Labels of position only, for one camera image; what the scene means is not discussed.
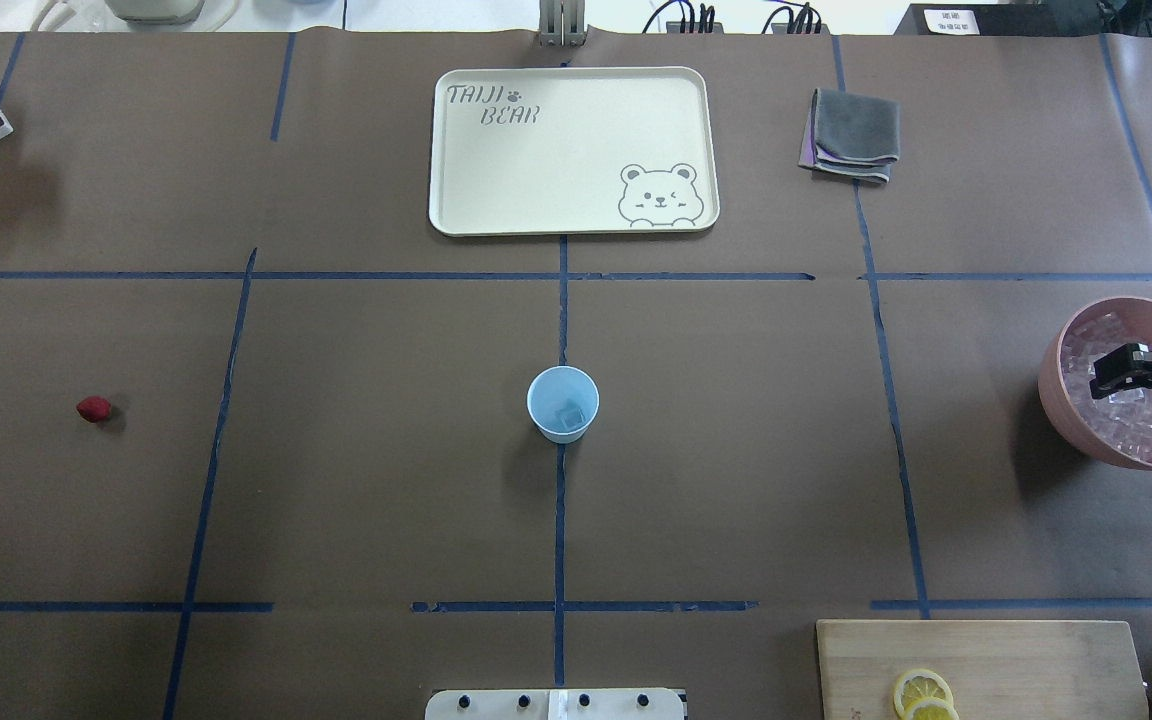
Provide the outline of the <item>pink bowl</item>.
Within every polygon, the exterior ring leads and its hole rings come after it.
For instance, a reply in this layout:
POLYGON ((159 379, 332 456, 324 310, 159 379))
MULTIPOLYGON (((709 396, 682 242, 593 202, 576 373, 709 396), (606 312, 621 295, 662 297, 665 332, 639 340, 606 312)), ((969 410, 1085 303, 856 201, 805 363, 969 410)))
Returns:
POLYGON ((1108 297, 1108 300, 1098 300, 1093 304, 1083 306, 1078 313, 1073 314, 1069 323, 1064 324, 1064 328, 1058 333, 1044 355, 1043 364, 1039 366, 1039 401, 1043 402, 1044 414, 1047 415, 1053 429, 1056 429, 1056 432, 1066 441, 1082 450, 1083 454, 1114 467, 1152 471, 1152 462, 1137 460, 1123 454, 1123 452, 1114 450, 1102 439, 1097 438, 1093 430, 1089 427, 1087 420, 1079 419, 1079 416, 1075 414, 1069 393, 1062 387, 1059 369, 1061 341, 1064 340, 1066 333, 1074 327, 1075 323, 1079 323, 1084 316, 1096 313, 1096 311, 1116 311, 1116 313, 1123 314, 1126 328, 1139 333, 1144 341, 1142 344, 1152 348, 1152 300, 1134 296, 1108 297))

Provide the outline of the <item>cream bear serving tray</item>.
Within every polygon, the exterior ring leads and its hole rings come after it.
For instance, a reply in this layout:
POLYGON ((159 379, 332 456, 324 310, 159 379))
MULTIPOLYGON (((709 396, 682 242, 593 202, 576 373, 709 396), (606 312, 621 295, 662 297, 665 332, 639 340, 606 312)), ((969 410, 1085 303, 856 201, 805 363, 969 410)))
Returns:
POLYGON ((435 82, 429 220, 452 237, 705 232, 707 82, 687 67, 456 69, 435 82))

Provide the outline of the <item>lemon slices row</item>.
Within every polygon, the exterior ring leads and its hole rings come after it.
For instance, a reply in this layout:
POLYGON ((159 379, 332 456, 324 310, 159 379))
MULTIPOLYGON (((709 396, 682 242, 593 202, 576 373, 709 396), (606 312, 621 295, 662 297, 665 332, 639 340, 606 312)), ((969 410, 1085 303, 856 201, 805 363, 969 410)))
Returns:
POLYGON ((950 685, 927 667, 902 673, 890 696, 897 719, 960 719, 950 685))

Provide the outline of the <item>aluminium frame post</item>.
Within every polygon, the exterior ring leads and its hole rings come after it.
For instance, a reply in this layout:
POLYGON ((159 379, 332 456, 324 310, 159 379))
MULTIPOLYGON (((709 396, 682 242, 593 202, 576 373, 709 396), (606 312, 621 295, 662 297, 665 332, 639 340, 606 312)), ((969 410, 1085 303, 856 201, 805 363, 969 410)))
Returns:
POLYGON ((585 0, 540 0, 538 44, 541 47, 579 47, 588 41, 585 0))

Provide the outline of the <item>wooden cutting board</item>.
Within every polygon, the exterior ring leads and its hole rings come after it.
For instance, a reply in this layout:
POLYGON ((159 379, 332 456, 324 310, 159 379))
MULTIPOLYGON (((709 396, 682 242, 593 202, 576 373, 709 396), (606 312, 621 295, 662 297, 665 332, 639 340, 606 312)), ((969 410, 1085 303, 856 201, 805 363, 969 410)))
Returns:
POLYGON ((844 620, 814 626, 823 714, 896 719, 896 680, 934 670, 963 719, 1147 719, 1123 621, 844 620))

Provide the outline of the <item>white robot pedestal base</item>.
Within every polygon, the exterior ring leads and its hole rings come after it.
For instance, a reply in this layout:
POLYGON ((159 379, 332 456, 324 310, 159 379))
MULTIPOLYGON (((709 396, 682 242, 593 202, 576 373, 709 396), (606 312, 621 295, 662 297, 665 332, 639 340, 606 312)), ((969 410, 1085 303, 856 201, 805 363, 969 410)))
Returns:
POLYGON ((425 719, 687 719, 684 692, 664 687, 448 689, 425 719))

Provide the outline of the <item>red strawberry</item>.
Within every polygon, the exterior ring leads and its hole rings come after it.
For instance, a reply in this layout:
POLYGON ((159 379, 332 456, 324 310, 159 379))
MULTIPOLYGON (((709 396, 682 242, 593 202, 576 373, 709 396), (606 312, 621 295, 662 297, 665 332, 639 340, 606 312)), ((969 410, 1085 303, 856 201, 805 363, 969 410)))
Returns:
POLYGON ((108 397, 93 395, 82 397, 76 406, 76 411, 83 420, 96 424, 113 418, 114 407, 108 397))

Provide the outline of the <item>grey folded cloth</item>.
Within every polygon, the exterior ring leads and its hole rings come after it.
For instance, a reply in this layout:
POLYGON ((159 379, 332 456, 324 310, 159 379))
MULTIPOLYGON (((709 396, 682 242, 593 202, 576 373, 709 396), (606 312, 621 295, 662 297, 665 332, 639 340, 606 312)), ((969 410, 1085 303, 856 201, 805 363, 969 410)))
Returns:
POLYGON ((814 88, 810 109, 814 109, 814 170, 870 184, 890 182, 892 165, 901 156, 899 103, 814 88))

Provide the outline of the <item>light blue plastic cup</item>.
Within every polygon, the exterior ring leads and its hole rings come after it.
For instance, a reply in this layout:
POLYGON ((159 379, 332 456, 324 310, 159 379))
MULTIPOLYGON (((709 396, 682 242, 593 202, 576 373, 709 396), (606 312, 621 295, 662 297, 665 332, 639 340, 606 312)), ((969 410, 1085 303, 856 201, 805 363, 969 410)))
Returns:
POLYGON ((584 370, 550 366, 526 388, 526 414, 550 442, 570 445, 594 423, 600 400, 594 379, 584 370))

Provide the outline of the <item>purple folded cloth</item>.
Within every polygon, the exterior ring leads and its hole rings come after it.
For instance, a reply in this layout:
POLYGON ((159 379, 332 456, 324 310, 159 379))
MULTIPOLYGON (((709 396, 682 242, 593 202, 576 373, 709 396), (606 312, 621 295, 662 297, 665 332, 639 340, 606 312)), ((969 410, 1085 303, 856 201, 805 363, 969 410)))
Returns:
POLYGON ((817 111, 810 109, 804 126, 803 143, 801 143, 799 167, 813 170, 818 168, 814 123, 817 123, 817 111))

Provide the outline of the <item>white toaster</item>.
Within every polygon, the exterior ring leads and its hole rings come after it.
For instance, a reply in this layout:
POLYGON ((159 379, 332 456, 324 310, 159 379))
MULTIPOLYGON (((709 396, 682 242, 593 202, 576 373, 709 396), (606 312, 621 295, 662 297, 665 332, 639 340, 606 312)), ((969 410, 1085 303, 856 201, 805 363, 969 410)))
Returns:
POLYGON ((204 0, 106 0, 115 18, 141 26, 180 26, 195 22, 204 0))

